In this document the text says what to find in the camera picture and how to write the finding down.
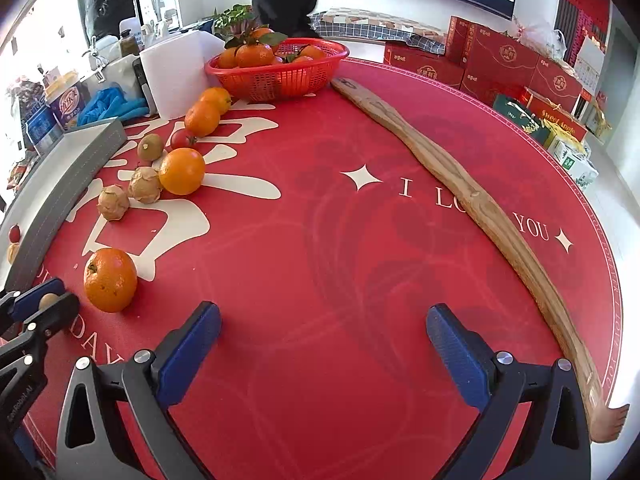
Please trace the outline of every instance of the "metal screw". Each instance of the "metal screw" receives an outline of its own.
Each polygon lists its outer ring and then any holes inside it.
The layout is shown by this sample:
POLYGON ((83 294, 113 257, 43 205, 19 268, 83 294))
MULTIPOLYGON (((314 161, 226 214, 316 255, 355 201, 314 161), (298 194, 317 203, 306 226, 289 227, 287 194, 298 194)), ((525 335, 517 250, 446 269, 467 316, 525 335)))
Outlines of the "metal screw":
POLYGON ((133 360, 139 364, 146 363, 151 359, 151 352, 149 350, 138 350, 133 356, 133 360))
POLYGON ((513 363, 513 356, 509 352, 498 352, 496 359, 498 359, 498 362, 503 365, 510 365, 513 363))
POLYGON ((564 370, 565 372, 568 372, 569 370, 571 370, 571 362, 568 359, 565 359, 564 357, 561 359, 558 359, 558 368, 560 368, 561 370, 564 370))
POLYGON ((81 357, 81 358, 78 359, 78 361, 76 361, 76 368, 78 370, 84 370, 90 364, 91 364, 91 359, 89 359, 87 356, 81 357))

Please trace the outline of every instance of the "faucet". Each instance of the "faucet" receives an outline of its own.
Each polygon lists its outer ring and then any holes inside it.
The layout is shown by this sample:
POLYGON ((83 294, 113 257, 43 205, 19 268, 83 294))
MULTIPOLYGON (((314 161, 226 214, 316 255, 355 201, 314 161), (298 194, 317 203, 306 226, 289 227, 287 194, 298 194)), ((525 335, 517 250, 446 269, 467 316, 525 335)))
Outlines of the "faucet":
POLYGON ((86 50, 85 52, 83 52, 82 56, 85 56, 86 54, 91 54, 91 56, 95 58, 95 65, 96 65, 95 78, 98 80, 98 83, 104 83, 105 81, 107 81, 107 78, 105 78, 104 74, 102 73, 102 69, 109 64, 109 60, 106 59, 104 56, 101 56, 100 53, 98 53, 98 49, 95 47, 96 39, 97 39, 96 36, 91 37, 91 47, 89 48, 89 50, 86 50))

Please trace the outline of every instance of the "wooden back scratcher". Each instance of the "wooden back scratcher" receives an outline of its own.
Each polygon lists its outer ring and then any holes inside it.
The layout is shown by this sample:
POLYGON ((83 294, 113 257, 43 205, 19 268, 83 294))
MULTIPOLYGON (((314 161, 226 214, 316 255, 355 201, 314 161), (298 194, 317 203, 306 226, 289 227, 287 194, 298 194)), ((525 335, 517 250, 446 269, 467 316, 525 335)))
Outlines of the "wooden back scratcher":
POLYGON ((455 158, 407 123, 393 107, 350 79, 337 78, 331 85, 402 140, 415 158, 449 188, 468 215, 491 238, 529 289, 562 352, 574 364, 591 440, 616 440, 625 423, 629 405, 616 409, 606 406, 593 359, 578 335, 558 290, 517 227, 455 158))

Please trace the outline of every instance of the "black pants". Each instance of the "black pants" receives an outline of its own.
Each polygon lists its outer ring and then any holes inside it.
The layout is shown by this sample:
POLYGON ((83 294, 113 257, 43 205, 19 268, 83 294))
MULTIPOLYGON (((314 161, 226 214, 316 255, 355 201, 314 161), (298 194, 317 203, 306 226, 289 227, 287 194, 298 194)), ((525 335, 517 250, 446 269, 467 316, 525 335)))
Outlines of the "black pants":
POLYGON ((263 25, 292 38, 319 38, 311 28, 309 14, 317 0, 252 0, 263 25))

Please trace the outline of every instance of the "round table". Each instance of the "round table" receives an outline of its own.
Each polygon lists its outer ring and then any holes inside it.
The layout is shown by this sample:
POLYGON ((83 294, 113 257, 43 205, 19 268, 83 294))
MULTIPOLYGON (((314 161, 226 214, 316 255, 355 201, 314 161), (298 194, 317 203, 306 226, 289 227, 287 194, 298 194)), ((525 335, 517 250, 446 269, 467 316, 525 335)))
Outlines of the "round table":
MULTIPOLYGON (((389 102, 497 200, 564 297, 608 398, 622 306, 609 245, 580 190, 541 146, 458 91, 358 60, 338 73, 389 102)), ((142 135, 167 139, 183 127, 127 127, 129 141, 68 216, 36 279, 62 278, 82 303, 50 342, 49 386, 26 419, 48 460, 75 360, 153 349, 201 300, 220 306, 222 334, 171 413, 219 480, 432 478, 478 414, 426 336, 435 303, 521 362, 560 355, 516 273, 452 194, 331 88, 236 103, 197 144, 207 176, 196 193, 163 192, 103 221, 97 194, 126 186, 142 135), (84 264, 103 246, 126 250, 138 268, 136 297, 120 314, 96 310, 82 290, 84 264)), ((521 405, 491 478, 524 416, 521 405)), ((142 447, 138 436, 134 444, 142 447)), ((141 457, 155 472, 149 453, 141 457)))

